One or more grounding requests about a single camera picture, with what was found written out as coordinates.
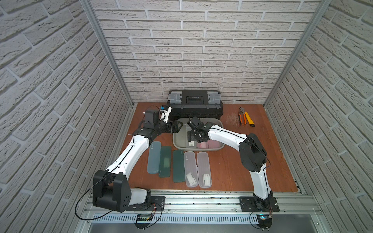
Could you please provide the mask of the plain pink pencil case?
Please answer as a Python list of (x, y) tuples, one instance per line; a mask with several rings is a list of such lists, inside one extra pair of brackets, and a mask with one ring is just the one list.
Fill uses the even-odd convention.
[(218, 149), (220, 147), (220, 142), (216, 140), (208, 140), (207, 142), (209, 149)]

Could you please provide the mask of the clear pencil case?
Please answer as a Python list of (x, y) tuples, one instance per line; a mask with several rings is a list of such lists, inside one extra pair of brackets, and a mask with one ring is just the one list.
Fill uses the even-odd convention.
[(184, 168), (187, 187), (199, 185), (196, 156), (193, 151), (184, 152)]
[(197, 168), (200, 188), (210, 188), (212, 186), (212, 177), (207, 152), (197, 153)]

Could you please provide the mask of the pink pencil case with label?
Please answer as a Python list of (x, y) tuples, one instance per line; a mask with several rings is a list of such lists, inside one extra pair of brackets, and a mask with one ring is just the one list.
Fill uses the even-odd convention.
[(208, 142), (200, 142), (200, 143), (198, 143), (198, 148), (199, 149), (208, 149), (209, 148)]

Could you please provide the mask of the clear rectangular pencil case barcode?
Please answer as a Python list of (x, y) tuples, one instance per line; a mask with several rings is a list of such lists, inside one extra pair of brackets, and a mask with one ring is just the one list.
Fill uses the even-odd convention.
[(198, 148), (198, 142), (197, 141), (191, 141), (186, 143), (187, 148)]

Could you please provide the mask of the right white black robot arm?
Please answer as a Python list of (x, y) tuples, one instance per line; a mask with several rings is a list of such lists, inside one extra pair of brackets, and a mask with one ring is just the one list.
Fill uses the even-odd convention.
[(249, 135), (235, 133), (212, 122), (204, 124), (197, 117), (193, 117), (187, 124), (193, 131), (192, 138), (199, 143), (214, 140), (239, 152), (242, 165), (251, 175), (255, 208), (259, 211), (269, 209), (273, 192), (266, 173), (267, 152), (258, 137), (253, 133)]

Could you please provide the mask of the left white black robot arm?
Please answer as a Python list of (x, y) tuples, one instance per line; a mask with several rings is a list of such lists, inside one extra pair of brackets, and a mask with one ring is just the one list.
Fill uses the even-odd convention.
[(180, 131), (183, 124), (169, 120), (171, 112), (172, 108), (167, 105), (146, 110), (143, 120), (133, 132), (132, 139), (122, 154), (106, 170), (95, 173), (92, 197), (95, 207), (120, 213), (151, 208), (150, 190), (131, 188), (129, 177), (139, 158), (158, 136)]

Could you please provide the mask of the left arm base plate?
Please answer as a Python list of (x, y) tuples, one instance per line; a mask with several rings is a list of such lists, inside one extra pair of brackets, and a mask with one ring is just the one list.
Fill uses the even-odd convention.
[(126, 209), (129, 212), (162, 212), (165, 206), (165, 196), (151, 196), (145, 200), (145, 203), (130, 205)]

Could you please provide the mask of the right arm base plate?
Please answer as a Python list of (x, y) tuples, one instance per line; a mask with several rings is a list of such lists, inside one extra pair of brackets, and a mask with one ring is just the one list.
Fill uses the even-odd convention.
[(269, 196), (262, 200), (257, 197), (239, 197), (242, 212), (280, 212), (275, 197)]

